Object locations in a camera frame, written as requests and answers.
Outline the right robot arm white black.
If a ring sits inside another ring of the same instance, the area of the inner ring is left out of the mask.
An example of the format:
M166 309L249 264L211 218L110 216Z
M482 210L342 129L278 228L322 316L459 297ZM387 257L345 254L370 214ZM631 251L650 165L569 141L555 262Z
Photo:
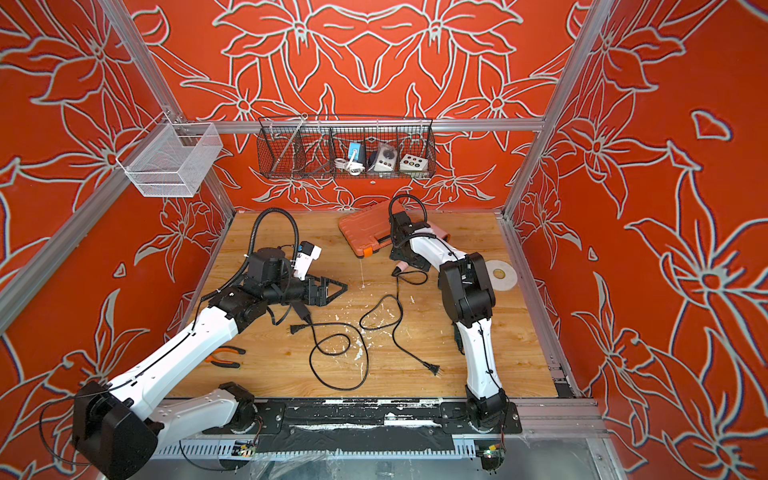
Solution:
M495 365L491 327L496 297L483 256L449 244L428 223L421 200L397 194L387 205L390 258L423 272L435 269L443 307L465 357L467 412L481 430L503 429L509 401Z

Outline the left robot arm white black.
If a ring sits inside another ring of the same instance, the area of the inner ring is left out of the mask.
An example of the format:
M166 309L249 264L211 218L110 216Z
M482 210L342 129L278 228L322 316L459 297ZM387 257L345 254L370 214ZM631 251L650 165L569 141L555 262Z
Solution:
M263 424L254 396L234 382L161 407L199 364L243 333L272 306L305 313L334 299L332 280L310 274L321 248L293 234L293 248L259 248L251 239L239 269L203 296L206 306L173 338L121 375L90 381L74 397L72 444L108 479L128 479L156 451L211 428L247 433Z

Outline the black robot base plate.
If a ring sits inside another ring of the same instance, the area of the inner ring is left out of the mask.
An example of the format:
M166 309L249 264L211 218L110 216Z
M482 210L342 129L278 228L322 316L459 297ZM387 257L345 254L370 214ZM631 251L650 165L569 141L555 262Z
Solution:
M250 443L255 454L348 458L474 458L522 432L515 404L490 426L472 423L461 398L262 398L243 433L210 428L196 437Z

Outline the pink hair dryer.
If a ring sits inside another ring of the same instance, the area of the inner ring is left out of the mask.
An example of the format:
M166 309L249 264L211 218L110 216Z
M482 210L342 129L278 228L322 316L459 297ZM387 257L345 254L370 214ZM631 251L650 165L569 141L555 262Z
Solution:
M390 258L397 260L392 275L398 276L409 268L422 272L428 272L432 267L439 270L446 262L450 238L448 232L429 223L403 240L401 245L392 242Z

